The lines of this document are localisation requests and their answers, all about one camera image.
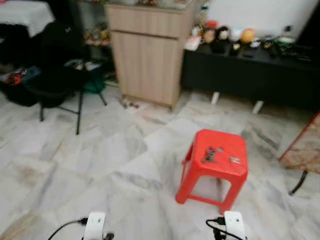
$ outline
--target black table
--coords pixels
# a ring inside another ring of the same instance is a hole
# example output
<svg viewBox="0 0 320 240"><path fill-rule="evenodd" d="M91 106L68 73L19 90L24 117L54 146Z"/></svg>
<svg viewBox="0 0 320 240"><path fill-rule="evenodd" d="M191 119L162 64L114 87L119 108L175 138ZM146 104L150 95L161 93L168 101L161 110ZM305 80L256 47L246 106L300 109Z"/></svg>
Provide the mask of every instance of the black table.
<svg viewBox="0 0 320 240"><path fill-rule="evenodd" d="M312 62L289 57L271 57L258 47L254 57L212 53L208 44L184 51L182 86L233 94L257 101L274 102L307 109L320 107L320 59Z"/></svg>

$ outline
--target white table leg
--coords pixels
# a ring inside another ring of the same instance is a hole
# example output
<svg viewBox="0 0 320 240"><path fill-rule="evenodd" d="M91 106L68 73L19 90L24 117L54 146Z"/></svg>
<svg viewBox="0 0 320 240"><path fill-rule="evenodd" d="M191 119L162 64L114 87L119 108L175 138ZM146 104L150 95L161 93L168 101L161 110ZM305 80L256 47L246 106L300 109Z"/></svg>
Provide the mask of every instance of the white table leg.
<svg viewBox="0 0 320 240"><path fill-rule="evenodd" d="M253 109L252 109L252 113L253 114L258 114L262 108L262 106L264 105L264 101L256 101Z"/></svg>
<svg viewBox="0 0 320 240"><path fill-rule="evenodd" d="M212 95L212 99L211 99L211 104L215 105L218 102L218 98L219 98L220 92L215 91Z"/></svg>

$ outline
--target cabinet drawer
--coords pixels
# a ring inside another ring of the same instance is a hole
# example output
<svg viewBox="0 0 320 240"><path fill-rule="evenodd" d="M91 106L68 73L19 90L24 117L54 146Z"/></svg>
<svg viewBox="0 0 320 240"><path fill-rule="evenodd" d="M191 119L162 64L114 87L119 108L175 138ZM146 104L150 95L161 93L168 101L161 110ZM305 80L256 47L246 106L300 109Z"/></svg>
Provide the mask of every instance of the cabinet drawer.
<svg viewBox="0 0 320 240"><path fill-rule="evenodd" d="M109 27L113 31L178 38L182 15L174 12L150 11L140 7L106 6Z"/></svg>

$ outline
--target white cloth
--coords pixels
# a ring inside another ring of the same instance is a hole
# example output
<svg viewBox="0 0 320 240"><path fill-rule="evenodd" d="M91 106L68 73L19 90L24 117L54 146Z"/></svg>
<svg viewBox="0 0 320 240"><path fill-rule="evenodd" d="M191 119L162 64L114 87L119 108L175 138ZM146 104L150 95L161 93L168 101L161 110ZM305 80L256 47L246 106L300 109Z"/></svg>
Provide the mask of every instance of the white cloth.
<svg viewBox="0 0 320 240"><path fill-rule="evenodd" d="M54 20L46 2L10 0L0 4L0 24L24 25L30 37L41 33Z"/></svg>

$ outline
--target red plastic stool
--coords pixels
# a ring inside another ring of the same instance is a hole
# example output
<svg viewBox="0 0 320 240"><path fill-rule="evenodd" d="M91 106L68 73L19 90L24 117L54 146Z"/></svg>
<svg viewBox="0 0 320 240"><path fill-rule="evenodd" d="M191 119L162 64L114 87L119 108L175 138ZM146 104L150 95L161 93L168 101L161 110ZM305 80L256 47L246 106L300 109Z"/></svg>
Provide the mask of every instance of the red plastic stool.
<svg viewBox="0 0 320 240"><path fill-rule="evenodd" d="M189 170L185 172L190 160L192 162ZM220 213L223 215L225 211L230 210L247 179L245 140L238 135L219 131L198 131L182 164L181 184L175 200L180 204L184 204L188 198L213 204L220 207ZM231 183L224 202L191 194L201 176L224 179Z"/></svg>

